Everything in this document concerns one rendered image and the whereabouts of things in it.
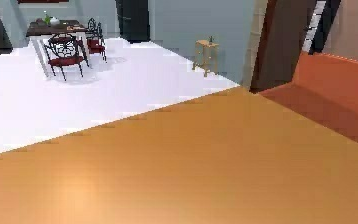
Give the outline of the dark top white-legged dining table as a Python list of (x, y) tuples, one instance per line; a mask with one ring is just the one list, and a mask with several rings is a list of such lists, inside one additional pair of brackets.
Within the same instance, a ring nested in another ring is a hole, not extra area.
[(68, 33), (76, 36), (82, 41), (87, 59), (90, 59), (89, 48), (86, 38), (87, 28), (78, 20), (60, 20), (59, 23), (54, 22), (53, 25), (42, 25), (38, 22), (31, 22), (26, 36), (32, 43), (36, 55), (38, 56), (41, 68), (46, 77), (49, 76), (45, 61), (45, 48), (43, 47), (44, 39), (50, 38), (55, 34)]

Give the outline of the light wooden stool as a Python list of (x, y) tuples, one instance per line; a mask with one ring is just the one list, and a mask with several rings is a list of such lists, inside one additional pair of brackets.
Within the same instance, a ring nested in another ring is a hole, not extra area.
[(218, 48), (219, 45), (209, 40), (197, 40), (194, 45), (195, 55), (193, 59), (192, 69), (201, 68), (203, 75), (208, 76), (209, 73), (218, 74)]

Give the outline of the dark red framed picture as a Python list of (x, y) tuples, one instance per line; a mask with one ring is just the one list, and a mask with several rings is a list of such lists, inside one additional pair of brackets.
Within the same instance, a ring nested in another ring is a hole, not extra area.
[(69, 0), (17, 0), (18, 4), (28, 3), (28, 4), (54, 4), (61, 2), (69, 2)]

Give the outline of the black fridge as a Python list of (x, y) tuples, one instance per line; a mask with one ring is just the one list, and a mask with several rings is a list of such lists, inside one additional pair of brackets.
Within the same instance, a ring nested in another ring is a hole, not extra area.
[(130, 43), (150, 41), (148, 0), (115, 0), (120, 36)]

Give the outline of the dark brown room door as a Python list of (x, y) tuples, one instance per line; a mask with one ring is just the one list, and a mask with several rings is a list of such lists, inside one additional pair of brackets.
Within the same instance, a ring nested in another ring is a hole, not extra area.
[(294, 75), (317, 0), (268, 0), (250, 91), (286, 83)]

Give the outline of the black iron red-seat chair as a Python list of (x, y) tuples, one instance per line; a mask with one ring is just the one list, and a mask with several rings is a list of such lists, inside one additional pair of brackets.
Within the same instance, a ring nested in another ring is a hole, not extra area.
[(83, 44), (74, 35), (55, 34), (47, 40), (43, 47), (47, 64), (51, 67), (53, 75), (56, 75), (55, 67), (58, 67), (64, 80), (66, 80), (64, 67), (77, 65), (80, 75), (83, 75), (81, 63), (85, 61), (86, 65), (89, 65)]
[(107, 61), (102, 23), (96, 22), (94, 18), (90, 18), (88, 21), (88, 30), (86, 34), (89, 53), (100, 54), (102, 59)]

